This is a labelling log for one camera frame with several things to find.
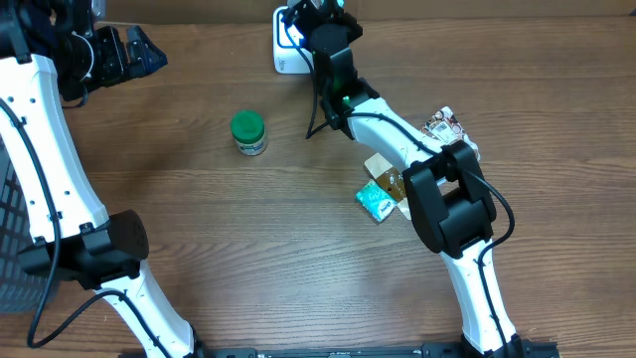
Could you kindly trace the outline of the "green lid jar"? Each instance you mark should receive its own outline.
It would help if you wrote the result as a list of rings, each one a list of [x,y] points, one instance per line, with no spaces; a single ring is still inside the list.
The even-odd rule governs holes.
[[[231,121],[231,132],[238,150],[247,156],[262,153],[268,144],[262,116],[253,110],[238,111]]]

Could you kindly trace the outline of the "beige brown snack bag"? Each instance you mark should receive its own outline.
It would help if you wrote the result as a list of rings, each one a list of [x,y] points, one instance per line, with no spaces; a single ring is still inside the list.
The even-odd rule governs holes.
[[[455,141],[463,140],[473,149],[477,160],[481,159],[477,144],[469,138],[468,133],[449,106],[437,111],[420,131],[428,137],[442,141],[444,144],[452,144]],[[365,169],[377,185],[396,201],[396,207],[401,213],[408,220],[411,220],[401,172],[392,166],[380,153],[374,154],[365,161]]]

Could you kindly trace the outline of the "green tissue pack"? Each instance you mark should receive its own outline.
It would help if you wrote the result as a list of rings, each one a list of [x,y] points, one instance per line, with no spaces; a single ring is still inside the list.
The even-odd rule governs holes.
[[[357,202],[377,222],[383,222],[395,209],[397,202],[375,180],[370,180],[355,195]]]

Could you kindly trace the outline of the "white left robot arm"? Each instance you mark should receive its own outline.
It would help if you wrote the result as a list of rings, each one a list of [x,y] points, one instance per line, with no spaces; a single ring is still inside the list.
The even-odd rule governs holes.
[[[173,308],[148,263],[139,216],[109,214],[80,164],[65,112],[88,95],[167,63],[137,26],[100,26],[101,1],[1,5],[1,137],[21,184],[31,244],[21,268],[47,284],[75,281],[105,300],[146,357],[202,357],[205,345]]]

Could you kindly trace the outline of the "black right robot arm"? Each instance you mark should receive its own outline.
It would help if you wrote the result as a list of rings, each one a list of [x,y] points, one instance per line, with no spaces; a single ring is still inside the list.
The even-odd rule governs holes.
[[[449,271],[462,314],[465,356],[523,356],[492,257],[503,242],[493,233],[496,207],[510,206],[484,179],[473,148],[463,140],[434,141],[359,77],[350,46],[363,29],[338,2],[290,1],[282,22],[301,36],[294,46],[310,66],[315,105],[327,125],[401,171],[414,229]]]

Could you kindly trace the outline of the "white barcode scanner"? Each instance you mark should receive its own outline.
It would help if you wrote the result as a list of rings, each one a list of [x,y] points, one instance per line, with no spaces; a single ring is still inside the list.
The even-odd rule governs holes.
[[[299,46],[302,53],[310,64],[313,64],[312,55],[302,47],[304,42],[303,35],[298,29],[291,25],[285,27],[283,22],[283,12],[287,9],[286,5],[276,8],[272,15],[272,49],[273,63],[276,71],[283,75],[305,75],[310,70],[306,62],[295,50],[295,46]]]

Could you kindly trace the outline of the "black mesh basket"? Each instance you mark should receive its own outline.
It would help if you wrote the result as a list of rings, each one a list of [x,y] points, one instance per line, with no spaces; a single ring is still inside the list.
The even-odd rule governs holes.
[[[1,143],[1,289],[2,314],[35,310],[41,302],[46,278],[26,274],[17,253],[32,244],[24,196],[9,154]]]

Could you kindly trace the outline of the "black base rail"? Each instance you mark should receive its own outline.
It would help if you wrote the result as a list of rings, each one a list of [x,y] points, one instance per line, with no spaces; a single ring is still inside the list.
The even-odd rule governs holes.
[[[521,358],[558,358],[561,357],[555,343],[538,343],[530,340],[517,340],[509,345],[507,357]],[[211,358],[458,358],[479,357],[468,353],[462,343],[423,343],[420,347],[375,347],[351,349],[294,349],[294,350],[256,350],[253,348],[219,349],[204,348],[202,354],[186,357]]]

